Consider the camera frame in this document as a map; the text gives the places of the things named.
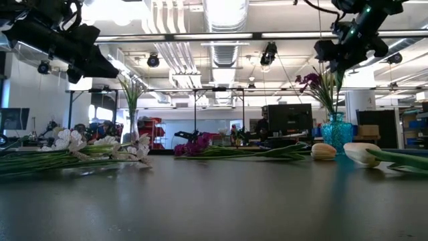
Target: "window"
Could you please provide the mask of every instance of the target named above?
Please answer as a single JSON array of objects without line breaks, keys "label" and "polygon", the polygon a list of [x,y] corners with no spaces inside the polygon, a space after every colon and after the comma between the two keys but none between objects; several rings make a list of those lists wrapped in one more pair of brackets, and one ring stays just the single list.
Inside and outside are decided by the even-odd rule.
[{"label": "window", "polygon": [[95,106],[93,104],[89,106],[88,116],[89,116],[89,122],[91,122],[92,119],[95,118]]},{"label": "window", "polygon": [[96,118],[103,121],[113,120],[113,110],[107,110],[105,108],[98,107],[96,109]]}]

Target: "workbench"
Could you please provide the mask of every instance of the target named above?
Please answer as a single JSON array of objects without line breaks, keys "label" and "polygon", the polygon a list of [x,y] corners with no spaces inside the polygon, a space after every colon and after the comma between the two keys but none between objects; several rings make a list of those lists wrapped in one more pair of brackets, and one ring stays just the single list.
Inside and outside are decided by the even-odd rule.
[{"label": "workbench", "polygon": [[0,240],[428,240],[428,177],[386,163],[152,157],[153,169],[3,180]]}]

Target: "cardboard box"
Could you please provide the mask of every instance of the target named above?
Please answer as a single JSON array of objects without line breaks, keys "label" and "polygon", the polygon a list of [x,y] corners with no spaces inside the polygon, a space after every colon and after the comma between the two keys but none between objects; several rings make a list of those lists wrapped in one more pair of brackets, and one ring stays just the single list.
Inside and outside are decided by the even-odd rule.
[{"label": "cardboard box", "polygon": [[378,125],[359,125],[358,135],[362,137],[379,136],[379,126]]}]

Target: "overhead track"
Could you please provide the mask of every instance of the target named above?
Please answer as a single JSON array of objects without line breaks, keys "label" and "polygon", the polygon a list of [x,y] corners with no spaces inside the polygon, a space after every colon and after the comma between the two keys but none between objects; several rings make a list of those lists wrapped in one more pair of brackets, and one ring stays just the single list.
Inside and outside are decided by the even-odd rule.
[{"label": "overhead track", "polygon": [[[336,39],[329,31],[321,32],[323,39]],[[384,30],[379,36],[385,39],[402,39],[406,37],[428,37],[428,30]],[[97,44],[132,44],[160,42],[207,42],[207,41],[239,41],[239,40],[318,40],[319,31],[289,32],[243,32],[243,33],[162,33],[162,34],[122,34],[103,35],[96,40]]]}]

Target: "blue glass vase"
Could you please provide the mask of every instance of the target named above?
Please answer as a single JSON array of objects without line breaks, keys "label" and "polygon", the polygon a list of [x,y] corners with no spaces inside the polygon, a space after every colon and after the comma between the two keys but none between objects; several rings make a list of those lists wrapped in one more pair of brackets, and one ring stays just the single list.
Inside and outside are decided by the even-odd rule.
[{"label": "blue glass vase", "polygon": [[343,121],[343,112],[330,113],[329,123],[322,125],[322,138],[324,143],[333,146],[337,155],[345,154],[343,145],[352,142],[352,124]]}]

